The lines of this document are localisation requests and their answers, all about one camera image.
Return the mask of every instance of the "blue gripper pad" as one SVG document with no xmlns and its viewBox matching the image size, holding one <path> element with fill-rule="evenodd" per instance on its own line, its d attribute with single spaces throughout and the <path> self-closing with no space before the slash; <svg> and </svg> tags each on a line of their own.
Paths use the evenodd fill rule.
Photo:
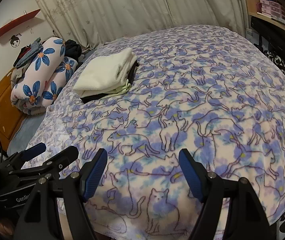
<svg viewBox="0 0 285 240">
<path fill-rule="evenodd" d="M 38 143 L 35 146 L 25 150 L 21 159 L 24 162 L 28 162 L 45 151 L 46 151 L 46 144 Z"/>
<path fill-rule="evenodd" d="M 83 193 L 83 198 L 85 201 L 87 201 L 89 198 L 93 197 L 93 195 L 95 194 L 95 191 L 98 187 L 99 181 L 100 181 L 102 174 L 105 170 L 105 167 L 107 165 L 107 159 L 108 159 L 108 155 L 107 155 L 106 150 L 100 149 L 96 153 L 96 156 L 91 161 L 91 164 L 93 164 L 94 166 L 93 166 L 89 176 L 85 180 L 85 189 L 84 189 L 84 193 Z"/>
<path fill-rule="evenodd" d="M 186 149 L 185 150 L 183 149 L 179 152 L 178 159 L 179 159 L 179 165 L 185 176 L 185 179 L 187 180 L 191 193 L 195 198 L 199 199 L 199 201 L 202 203 L 204 195 L 201 189 L 201 181 L 196 171 L 194 170 L 192 164 L 190 163 L 191 161 L 195 162 L 194 159 Z"/>
</svg>

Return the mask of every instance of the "black cable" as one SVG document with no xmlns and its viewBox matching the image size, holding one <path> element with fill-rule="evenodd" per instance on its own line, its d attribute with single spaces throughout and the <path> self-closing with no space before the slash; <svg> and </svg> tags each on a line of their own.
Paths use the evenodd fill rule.
<svg viewBox="0 0 285 240">
<path fill-rule="evenodd" d="M 2 145 L 1 145 L 1 140 L 0 140 L 0 147 L 1 147 L 1 162 L 2 162 L 4 154 L 3 154 L 3 149 L 2 149 Z"/>
</svg>

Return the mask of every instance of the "floral quilt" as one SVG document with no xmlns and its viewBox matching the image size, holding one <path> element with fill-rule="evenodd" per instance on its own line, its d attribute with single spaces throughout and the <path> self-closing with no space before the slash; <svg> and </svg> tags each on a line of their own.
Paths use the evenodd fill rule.
<svg viewBox="0 0 285 240">
<path fill-rule="evenodd" d="M 83 104 L 73 85 L 86 64 L 127 47 L 139 64 L 132 89 Z M 285 211 L 285 76 L 226 28 L 178 27 L 99 48 L 47 109 L 28 147 L 39 142 L 46 152 L 25 168 L 78 148 L 62 177 L 107 150 L 100 185 L 85 207 L 94 229 L 115 239 L 188 238 L 202 206 L 181 172 L 182 148 L 222 178 L 247 177 L 270 224 Z M 216 239 L 227 212 L 226 199 Z"/>
</svg>

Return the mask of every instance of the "red shelf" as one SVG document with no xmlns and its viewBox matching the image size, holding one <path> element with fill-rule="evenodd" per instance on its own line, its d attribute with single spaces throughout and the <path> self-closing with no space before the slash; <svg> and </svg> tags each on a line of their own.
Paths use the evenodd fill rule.
<svg viewBox="0 0 285 240">
<path fill-rule="evenodd" d="M 28 21 L 32 18 L 34 18 L 38 13 L 40 12 L 40 9 L 37 9 L 33 12 L 27 13 L 15 20 L 12 20 L 10 23 L 7 23 L 3 27 L 0 28 L 0 36 L 4 35 L 6 32 L 9 32 L 11 29 L 15 28 L 16 26 L 24 23 L 25 21 Z"/>
</svg>

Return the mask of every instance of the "white curtain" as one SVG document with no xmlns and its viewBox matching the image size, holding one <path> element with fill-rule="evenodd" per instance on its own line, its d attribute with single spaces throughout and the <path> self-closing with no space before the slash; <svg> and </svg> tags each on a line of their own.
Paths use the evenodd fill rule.
<svg viewBox="0 0 285 240">
<path fill-rule="evenodd" d="M 83 46 L 190 24 L 227 27 L 244 36 L 245 0 L 36 0 L 55 34 Z"/>
</svg>

